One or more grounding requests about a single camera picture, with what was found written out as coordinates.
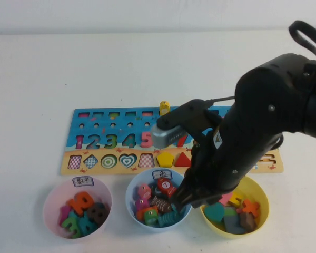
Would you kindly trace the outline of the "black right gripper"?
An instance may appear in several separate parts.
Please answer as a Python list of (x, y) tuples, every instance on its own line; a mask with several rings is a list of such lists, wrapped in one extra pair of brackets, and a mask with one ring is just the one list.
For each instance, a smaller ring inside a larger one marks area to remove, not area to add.
[(170, 198), (176, 211), (213, 205), (234, 190), (241, 179), (275, 144), (275, 134), (245, 120), (222, 120), (207, 147), (192, 156), (181, 185)]

